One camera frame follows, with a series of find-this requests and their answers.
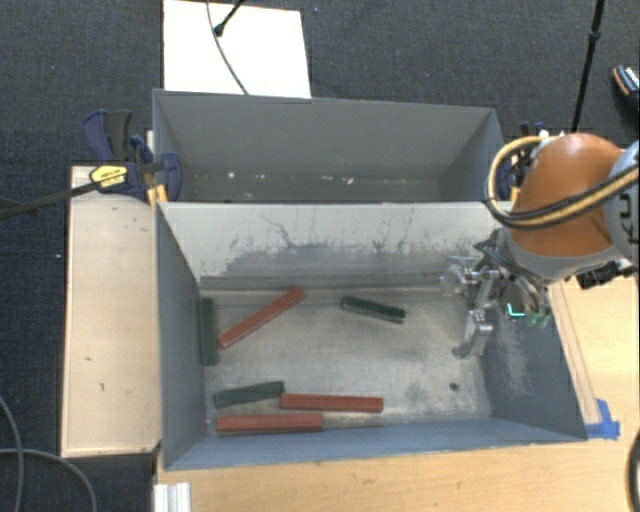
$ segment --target dark green block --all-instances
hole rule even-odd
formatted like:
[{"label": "dark green block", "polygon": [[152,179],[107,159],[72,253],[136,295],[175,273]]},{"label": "dark green block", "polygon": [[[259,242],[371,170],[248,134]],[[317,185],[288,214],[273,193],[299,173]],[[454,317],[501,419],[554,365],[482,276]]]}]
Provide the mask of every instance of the dark green block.
[{"label": "dark green block", "polygon": [[213,394],[213,402],[219,409],[230,405],[246,404],[266,400],[267,398],[277,398],[284,393],[284,382],[265,382],[253,386],[242,388],[225,389]]},{"label": "dark green block", "polygon": [[370,316],[372,318],[379,318],[380,320],[386,320],[387,322],[394,322],[396,324],[404,322],[406,316],[404,309],[387,306],[370,300],[359,299],[350,295],[342,298],[340,306],[345,311]]},{"label": "dark green block", "polygon": [[211,366],[218,363],[218,343],[213,332],[213,299],[200,299],[200,360]]}]

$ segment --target blue clamp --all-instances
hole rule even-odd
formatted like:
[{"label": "blue clamp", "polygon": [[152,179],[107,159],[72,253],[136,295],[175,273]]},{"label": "blue clamp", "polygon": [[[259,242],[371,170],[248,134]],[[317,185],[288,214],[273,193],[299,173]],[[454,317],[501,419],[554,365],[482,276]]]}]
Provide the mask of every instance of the blue clamp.
[{"label": "blue clamp", "polygon": [[[153,153],[140,135],[130,139],[127,135],[131,114],[126,111],[109,113],[97,110],[82,121],[82,133],[89,148],[100,162],[120,161],[127,168],[127,184],[124,187],[105,189],[99,192],[124,194],[140,201],[146,201],[147,190],[151,187],[144,181],[144,175],[153,173],[156,184],[167,189],[169,201],[176,201],[182,188],[182,169],[175,152],[164,153],[160,162],[153,163]],[[127,145],[133,149],[131,159],[125,152]]]},{"label": "blue clamp", "polygon": [[542,132],[542,130],[547,129],[544,123],[541,122],[534,123],[534,126],[536,127],[536,135],[540,135],[540,132]]},{"label": "blue clamp", "polygon": [[596,398],[596,403],[598,404],[598,409],[600,409],[602,421],[600,423],[585,425],[587,436],[589,439],[617,440],[620,437],[620,422],[612,420],[607,402]]}]

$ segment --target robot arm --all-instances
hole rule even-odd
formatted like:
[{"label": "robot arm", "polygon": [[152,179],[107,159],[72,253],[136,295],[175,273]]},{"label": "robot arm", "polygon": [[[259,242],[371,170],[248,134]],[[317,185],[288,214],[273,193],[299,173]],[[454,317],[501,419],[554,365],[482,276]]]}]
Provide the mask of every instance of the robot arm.
[{"label": "robot arm", "polygon": [[622,152],[594,135],[555,138],[534,158],[511,212],[492,199],[490,174],[501,254],[547,282],[620,258],[637,268],[637,158],[637,142]]},{"label": "robot arm", "polygon": [[[500,205],[497,170],[528,148],[532,160],[510,212]],[[463,295],[468,317],[457,357],[480,355],[492,316],[523,316],[544,327],[547,286],[626,258],[638,267],[638,142],[621,151],[588,134],[524,137],[496,156],[485,203],[503,227],[475,248],[484,257],[454,257],[441,278],[445,295]]]}]

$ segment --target red marker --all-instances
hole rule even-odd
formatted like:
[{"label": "red marker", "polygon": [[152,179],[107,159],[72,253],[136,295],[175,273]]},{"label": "red marker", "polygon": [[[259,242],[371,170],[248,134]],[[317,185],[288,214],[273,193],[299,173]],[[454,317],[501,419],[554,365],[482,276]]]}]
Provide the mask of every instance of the red marker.
[{"label": "red marker", "polygon": [[374,412],[384,409],[378,397],[341,395],[300,395],[285,393],[280,396],[280,408],[309,411]]},{"label": "red marker", "polygon": [[278,315],[284,313],[291,306],[294,306],[304,298],[302,288],[292,288],[282,297],[274,300],[268,306],[265,306],[257,313],[246,318],[239,324],[233,326],[228,331],[218,336],[218,345],[227,348],[236,341],[244,338],[247,334],[255,331],[258,327],[263,326]]},{"label": "red marker", "polygon": [[279,434],[318,432],[322,430],[322,414],[243,414],[216,419],[218,434]]}]

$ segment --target gray carpet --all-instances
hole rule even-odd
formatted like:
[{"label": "gray carpet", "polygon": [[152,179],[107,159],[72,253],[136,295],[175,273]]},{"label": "gray carpet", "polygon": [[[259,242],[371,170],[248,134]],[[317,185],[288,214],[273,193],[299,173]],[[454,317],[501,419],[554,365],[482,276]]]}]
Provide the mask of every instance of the gray carpet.
[{"label": "gray carpet", "polygon": [[[314,96],[494,107],[505,137],[521,120],[567,128],[594,1],[264,0],[301,9]],[[636,0],[611,0],[593,62],[582,129],[619,145],[638,137],[637,113],[611,67],[638,63]],[[151,125],[162,81],[160,0],[22,0],[0,5],[0,196],[26,201],[68,184],[91,158],[79,122],[97,108],[134,111]],[[65,300],[64,204],[0,223],[0,395],[25,446],[55,452]],[[0,419],[0,448],[12,446]],[[12,510],[15,460],[0,460],[0,510]],[[149,456],[83,461],[100,510],[143,511]],[[25,511],[88,510],[57,465],[27,465]]]}]

